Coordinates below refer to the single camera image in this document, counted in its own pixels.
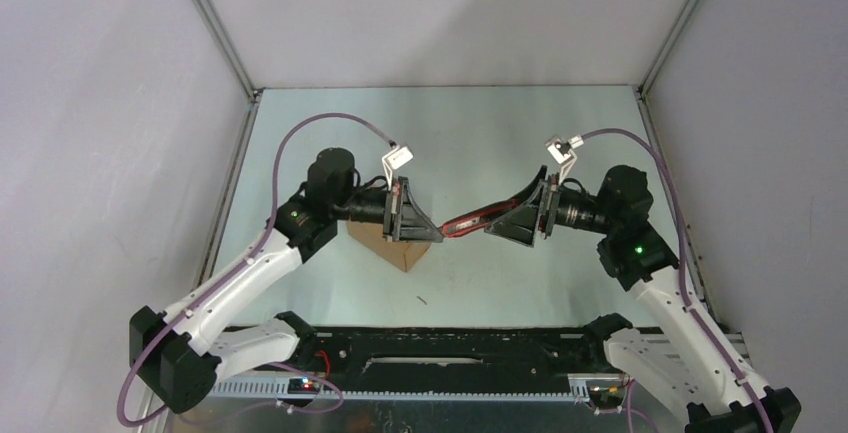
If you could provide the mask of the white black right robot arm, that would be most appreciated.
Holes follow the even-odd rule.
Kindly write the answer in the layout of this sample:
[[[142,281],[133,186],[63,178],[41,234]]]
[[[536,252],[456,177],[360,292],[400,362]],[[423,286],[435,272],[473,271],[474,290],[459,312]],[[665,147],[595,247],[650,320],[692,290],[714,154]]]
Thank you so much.
[[[507,202],[485,233],[530,246],[557,226],[601,234],[604,271],[656,322],[675,356],[648,346],[619,314],[589,323],[585,364],[628,375],[683,423],[687,432],[789,432],[801,404],[790,388],[774,388],[731,345],[696,298],[684,262],[649,221],[653,197],[645,172],[618,165],[595,195],[559,185],[539,171]]]

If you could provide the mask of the brown cardboard express box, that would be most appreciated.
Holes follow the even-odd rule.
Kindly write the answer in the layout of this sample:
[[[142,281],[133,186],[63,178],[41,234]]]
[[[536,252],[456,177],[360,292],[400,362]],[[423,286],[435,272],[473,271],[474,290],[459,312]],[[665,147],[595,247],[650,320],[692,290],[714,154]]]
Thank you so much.
[[[431,247],[429,242],[388,241],[383,237],[381,224],[348,221],[346,229],[355,241],[404,273],[408,273]]]

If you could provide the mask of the red black utility knife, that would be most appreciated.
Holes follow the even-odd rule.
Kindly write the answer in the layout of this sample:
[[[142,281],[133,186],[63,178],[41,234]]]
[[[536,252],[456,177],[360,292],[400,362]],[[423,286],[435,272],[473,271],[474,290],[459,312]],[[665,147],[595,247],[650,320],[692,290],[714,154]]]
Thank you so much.
[[[514,209],[518,204],[519,202],[515,199],[507,199],[485,205],[446,221],[441,226],[441,233],[445,238],[461,238],[484,229],[494,220]]]

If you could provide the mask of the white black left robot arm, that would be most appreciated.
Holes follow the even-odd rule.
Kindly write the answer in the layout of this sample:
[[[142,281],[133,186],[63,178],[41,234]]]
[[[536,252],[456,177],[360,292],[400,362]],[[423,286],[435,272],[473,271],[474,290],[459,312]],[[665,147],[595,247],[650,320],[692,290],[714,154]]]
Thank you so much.
[[[443,235],[409,193],[396,171],[413,154],[393,145],[381,158],[377,180],[358,183],[352,153],[319,152],[305,181],[272,214],[258,238],[225,270],[162,312],[148,306],[129,321],[131,375],[163,402],[185,413],[221,381],[256,366],[285,362],[304,369],[316,356],[310,327],[293,313],[264,325],[228,332],[234,317],[285,275],[304,265],[332,241],[341,221],[381,226],[394,242],[437,243]]]

